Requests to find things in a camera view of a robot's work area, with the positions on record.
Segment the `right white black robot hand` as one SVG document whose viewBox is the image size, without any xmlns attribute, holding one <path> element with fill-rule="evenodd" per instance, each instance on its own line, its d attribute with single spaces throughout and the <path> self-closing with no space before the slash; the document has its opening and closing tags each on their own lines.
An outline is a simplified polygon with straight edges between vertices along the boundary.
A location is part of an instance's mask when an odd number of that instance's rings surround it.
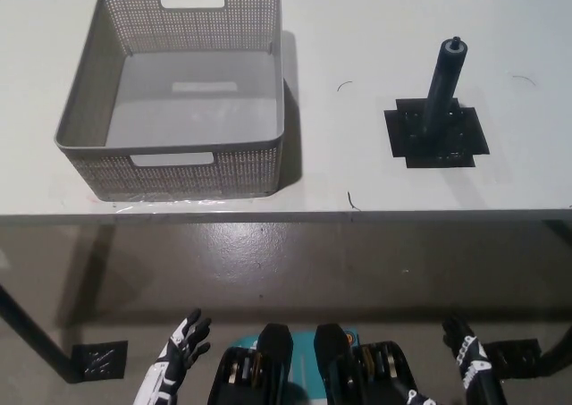
<svg viewBox="0 0 572 405">
<path fill-rule="evenodd" d="M 443 323 L 443 341 L 450 348 L 458 365 L 465 389 L 473 380 L 484 372 L 492 370 L 482 343 L 479 342 L 472 328 L 460 316 L 450 316 Z"/>
</svg>

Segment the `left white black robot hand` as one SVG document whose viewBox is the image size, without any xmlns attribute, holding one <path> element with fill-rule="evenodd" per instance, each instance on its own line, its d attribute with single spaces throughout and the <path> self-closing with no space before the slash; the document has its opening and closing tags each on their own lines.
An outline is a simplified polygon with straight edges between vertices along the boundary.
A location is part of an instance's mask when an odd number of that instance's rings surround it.
<svg viewBox="0 0 572 405">
<path fill-rule="evenodd" d="M 207 341 L 210 325 L 211 319 L 202 317 L 200 308 L 193 309 L 173 331 L 160 358 L 165 359 L 171 367 L 189 370 L 210 349 Z"/>
</svg>

